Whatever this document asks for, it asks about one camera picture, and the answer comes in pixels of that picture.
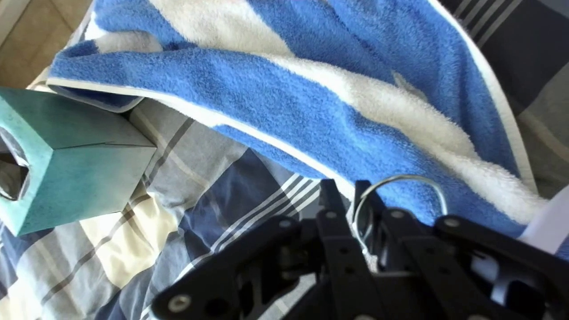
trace blue and white striped towel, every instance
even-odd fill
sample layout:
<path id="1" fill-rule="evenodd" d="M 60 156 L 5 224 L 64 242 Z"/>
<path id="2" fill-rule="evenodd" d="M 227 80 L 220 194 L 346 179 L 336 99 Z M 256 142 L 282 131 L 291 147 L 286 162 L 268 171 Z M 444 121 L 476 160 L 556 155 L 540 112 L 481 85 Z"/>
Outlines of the blue and white striped towel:
<path id="1" fill-rule="evenodd" d="M 344 195 L 423 174 L 508 235 L 544 204 L 490 67 L 437 0 L 96 0 L 48 83 L 113 112 L 160 99 Z M 380 195 L 439 213 L 416 183 Z"/>

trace wire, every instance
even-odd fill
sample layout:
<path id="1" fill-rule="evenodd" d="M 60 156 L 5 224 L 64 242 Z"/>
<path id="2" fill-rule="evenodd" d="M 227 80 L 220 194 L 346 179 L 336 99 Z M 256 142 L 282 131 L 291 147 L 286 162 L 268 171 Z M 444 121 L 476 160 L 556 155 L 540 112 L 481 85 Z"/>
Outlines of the wire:
<path id="1" fill-rule="evenodd" d="M 419 181 L 423 185 L 428 185 L 439 197 L 439 206 L 441 206 L 441 215 L 448 215 L 448 203 L 446 203 L 446 195 L 444 190 L 439 183 L 428 179 L 426 176 L 419 176 L 419 174 L 400 174 L 400 176 L 391 176 L 387 179 L 382 179 L 378 183 L 369 185 L 359 197 L 359 203 L 355 206 L 355 211 L 352 215 L 352 229 L 357 235 L 359 243 L 362 245 L 364 251 L 368 251 L 368 247 L 364 245 L 364 240 L 371 235 L 373 226 L 366 227 L 364 236 L 360 238 L 357 233 L 357 220 L 359 220 L 359 213 L 362 210 L 362 204 L 368 201 L 369 194 L 375 192 L 376 188 L 389 185 L 392 181 L 401 181 L 401 179 L 410 179 L 410 181 Z"/>

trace plaid fabric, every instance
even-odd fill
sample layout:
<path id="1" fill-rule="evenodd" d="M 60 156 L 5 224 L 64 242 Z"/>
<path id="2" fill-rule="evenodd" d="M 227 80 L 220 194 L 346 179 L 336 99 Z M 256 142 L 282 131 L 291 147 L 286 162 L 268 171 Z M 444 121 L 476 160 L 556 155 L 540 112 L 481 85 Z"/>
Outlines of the plaid fabric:
<path id="1" fill-rule="evenodd" d="M 151 299 L 195 258 L 270 215 L 316 211 L 316 181 L 170 108 L 144 101 L 129 119 L 158 146 L 131 203 L 21 238 L 5 229 L 1 316 L 147 318 Z"/>
<path id="2" fill-rule="evenodd" d="M 569 185 L 569 2 L 441 0 L 490 62 L 510 99 L 538 192 Z"/>

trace teal tissue box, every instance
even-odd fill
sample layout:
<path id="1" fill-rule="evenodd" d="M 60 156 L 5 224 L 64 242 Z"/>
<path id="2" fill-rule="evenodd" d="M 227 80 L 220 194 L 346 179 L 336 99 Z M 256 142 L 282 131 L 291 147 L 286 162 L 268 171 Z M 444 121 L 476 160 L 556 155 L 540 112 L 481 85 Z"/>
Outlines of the teal tissue box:
<path id="1" fill-rule="evenodd" d="M 152 153 L 120 115 L 0 89 L 0 219 L 24 235 L 120 211 Z"/>

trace towel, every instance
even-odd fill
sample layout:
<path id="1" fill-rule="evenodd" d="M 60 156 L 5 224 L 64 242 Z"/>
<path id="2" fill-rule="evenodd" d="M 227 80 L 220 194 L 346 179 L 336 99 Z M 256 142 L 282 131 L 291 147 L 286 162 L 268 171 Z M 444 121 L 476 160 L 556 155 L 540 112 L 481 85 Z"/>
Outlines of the towel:
<path id="1" fill-rule="evenodd" d="M 489 64 L 437 0 L 96 0 L 48 83 L 110 112 L 158 99 L 346 197 L 419 174 L 515 236 L 544 206 Z M 441 215 L 419 183 L 378 194 Z"/>

